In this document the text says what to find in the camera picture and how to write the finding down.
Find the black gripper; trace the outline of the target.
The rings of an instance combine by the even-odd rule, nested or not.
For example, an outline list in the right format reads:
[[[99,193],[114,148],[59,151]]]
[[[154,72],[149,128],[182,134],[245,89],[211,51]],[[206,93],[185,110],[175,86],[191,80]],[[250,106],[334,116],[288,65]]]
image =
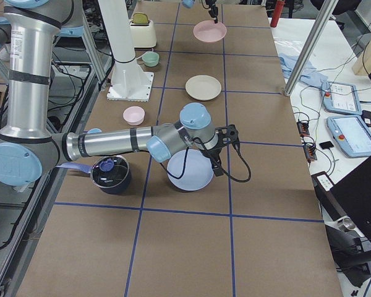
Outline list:
[[[213,157],[212,169],[215,176],[221,176],[221,161],[216,160],[216,158],[220,157],[221,150],[227,145],[232,145],[233,149],[238,152],[238,130],[234,124],[230,124],[224,127],[216,127],[215,132],[218,136],[218,141],[213,148],[208,150],[208,152],[210,156]]]
[[[212,10],[212,18],[214,23],[218,23],[218,8],[216,6],[216,0],[204,0],[204,8]]]

